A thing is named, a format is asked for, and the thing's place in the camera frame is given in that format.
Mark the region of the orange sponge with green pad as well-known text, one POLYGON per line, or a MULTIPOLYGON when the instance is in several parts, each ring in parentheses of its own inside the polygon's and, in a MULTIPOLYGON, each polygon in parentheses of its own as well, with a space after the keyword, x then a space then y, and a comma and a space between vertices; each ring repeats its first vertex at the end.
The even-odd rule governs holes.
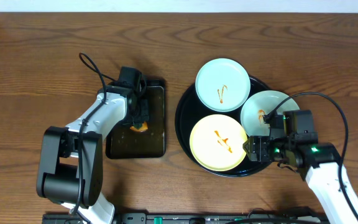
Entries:
POLYGON ((137 133, 142 133, 148 130, 147 122, 144 121, 143 123, 136 123, 130 127, 130 130, 135 131, 137 133))

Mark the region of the yellow plate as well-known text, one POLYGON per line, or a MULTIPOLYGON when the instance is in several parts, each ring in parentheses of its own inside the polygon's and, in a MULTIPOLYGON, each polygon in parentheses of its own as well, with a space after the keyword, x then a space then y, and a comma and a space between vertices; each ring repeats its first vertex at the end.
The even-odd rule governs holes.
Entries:
POLYGON ((190 149, 202 167, 223 172, 237 167, 246 157, 242 145, 247 134, 234 118, 213 114, 199 120, 190 134, 190 149))

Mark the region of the pale green plate with sauce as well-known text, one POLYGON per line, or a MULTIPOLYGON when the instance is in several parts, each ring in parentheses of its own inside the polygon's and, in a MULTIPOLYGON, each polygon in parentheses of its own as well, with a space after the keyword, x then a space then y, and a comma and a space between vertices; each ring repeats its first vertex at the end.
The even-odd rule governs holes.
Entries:
POLYGON ((252 95, 241 110, 241 125, 248 136, 268 136, 270 126, 263 115, 269 114, 279 103, 288 98, 280 91, 266 90, 252 95))

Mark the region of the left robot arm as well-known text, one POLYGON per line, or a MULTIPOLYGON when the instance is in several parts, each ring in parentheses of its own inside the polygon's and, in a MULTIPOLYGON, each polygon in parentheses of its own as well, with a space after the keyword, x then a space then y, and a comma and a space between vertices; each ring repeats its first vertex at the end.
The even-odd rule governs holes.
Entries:
POLYGON ((111 223, 114 205, 101 192, 103 141, 113 127, 139 112, 145 90, 109 86, 64 128, 49 127, 42 140, 36 191, 88 223, 111 223))

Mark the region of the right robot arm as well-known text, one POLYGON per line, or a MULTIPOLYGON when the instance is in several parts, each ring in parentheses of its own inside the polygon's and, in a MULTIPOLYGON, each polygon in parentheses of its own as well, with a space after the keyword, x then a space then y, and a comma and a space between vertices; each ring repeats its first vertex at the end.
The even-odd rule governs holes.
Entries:
POLYGON ((331 143, 251 136, 243 150, 250 161, 277 162, 295 169, 318 198, 330 223, 358 223, 358 196, 331 143))

